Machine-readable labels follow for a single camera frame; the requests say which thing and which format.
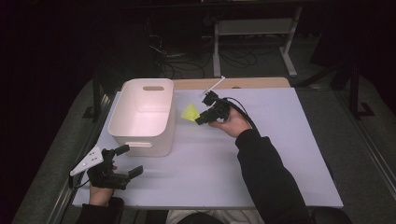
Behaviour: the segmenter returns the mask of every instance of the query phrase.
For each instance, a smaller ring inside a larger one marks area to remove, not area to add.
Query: white tabletop
[[[115,157],[116,173],[126,174],[143,165],[144,173],[131,180],[126,190],[116,190],[127,206],[144,209],[253,209],[254,204],[242,179],[238,149],[224,132],[197,125],[180,117],[194,103],[207,110],[199,94],[203,91],[175,91],[177,125],[172,151],[162,158]],[[269,136],[286,168],[293,174],[308,206],[342,207],[295,89],[215,90],[219,97],[233,97],[247,110],[262,136]],[[97,146],[116,148],[108,133],[110,109]],[[89,200],[88,185],[76,193],[73,205]]]

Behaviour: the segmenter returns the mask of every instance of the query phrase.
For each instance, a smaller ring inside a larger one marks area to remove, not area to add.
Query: yellow sponge
[[[186,108],[184,108],[183,112],[181,113],[181,117],[183,119],[195,121],[199,118],[199,112],[194,104],[189,104]]]

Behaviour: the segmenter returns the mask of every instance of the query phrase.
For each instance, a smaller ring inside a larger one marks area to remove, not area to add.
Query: black sleeve
[[[270,139],[246,130],[235,144],[242,176],[264,222],[310,223],[301,192]]]
[[[83,204],[77,224],[116,224],[120,223],[124,201],[111,198],[108,207]]]

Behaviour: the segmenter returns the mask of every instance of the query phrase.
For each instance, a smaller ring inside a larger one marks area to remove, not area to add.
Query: hand
[[[114,194],[114,189],[101,189],[90,185],[90,202],[91,205],[96,206],[108,206],[108,201]]]
[[[219,128],[231,137],[237,137],[241,132],[251,129],[245,118],[234,108],[230,108],[230,116],[224,122],[213,121],[209,126]]]

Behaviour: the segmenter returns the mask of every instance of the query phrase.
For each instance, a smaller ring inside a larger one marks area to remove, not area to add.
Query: white stick
[[[224,76],[221,76],[221,79],[218,81],[218,82],[216,82],[213,86],[211,86],[209,89],[206,89],[203,93],[201,93],[200,95],[199,95],[199,97],[203,97],[205,94],[207,94],[209,91],[211,91],[211,90],[213,90],[217,85],[219,85],[220,84],[220,82],[222,82],[222,80],[224,80]]]

